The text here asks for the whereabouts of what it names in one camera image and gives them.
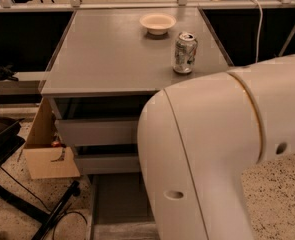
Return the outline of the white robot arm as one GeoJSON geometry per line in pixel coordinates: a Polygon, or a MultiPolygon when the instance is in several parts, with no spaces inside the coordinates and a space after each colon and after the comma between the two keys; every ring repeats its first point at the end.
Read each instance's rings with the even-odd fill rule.
{"type": "Polygon", "coordinates": [[[137,141],[160,240],[254,240],[241,174],[295,153],[295,55],[159,91],[137,141]]]}

